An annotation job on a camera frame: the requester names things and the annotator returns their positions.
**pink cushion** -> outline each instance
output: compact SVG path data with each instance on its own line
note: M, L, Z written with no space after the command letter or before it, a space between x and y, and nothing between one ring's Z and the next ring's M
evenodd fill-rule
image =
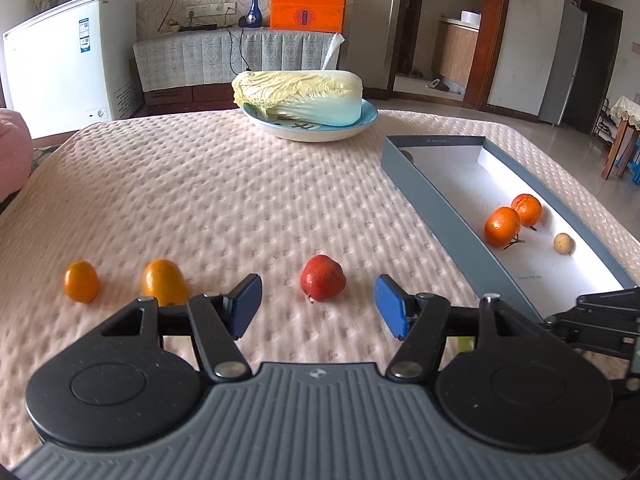
M0 202L27 182L33 141L18 112L0 108Z

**blue bottle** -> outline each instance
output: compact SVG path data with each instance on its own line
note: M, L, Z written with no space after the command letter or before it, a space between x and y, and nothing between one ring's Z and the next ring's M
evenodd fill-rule
M246 14L246 26L251 28L262 26L262 13L258 7L258 0L251 0L251 7Z

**tile floor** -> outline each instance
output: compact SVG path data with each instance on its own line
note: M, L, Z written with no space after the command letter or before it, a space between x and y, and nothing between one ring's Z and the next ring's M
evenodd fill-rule
M638 240L640 240L640 186L628 171L623 178L603 180L600 171L607 152L596 140L571 128L528 123L477 110L401 100L375 101L378 108L408 110L506 124L520 132L565 168Z
M404 92L405 94L418 94L418 95L430 95L433 97L444 97L445 99L455 99L456 101L462 101L462 95L455 92L443 92L441 90L435 90L427 86L425 79L413 79L405 75L396 75L394 82L395 92Z

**white chest freezer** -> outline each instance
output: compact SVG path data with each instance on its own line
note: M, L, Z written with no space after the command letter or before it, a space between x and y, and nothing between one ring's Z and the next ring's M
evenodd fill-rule
M135 0L73 0L6 32L9 92L31 137L131 117L134 43Z

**freezer label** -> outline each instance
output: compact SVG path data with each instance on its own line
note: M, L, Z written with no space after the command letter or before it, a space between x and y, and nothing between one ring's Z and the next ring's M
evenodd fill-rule
M80 20L80 52L91 50L91 39L89 35L89 18Z

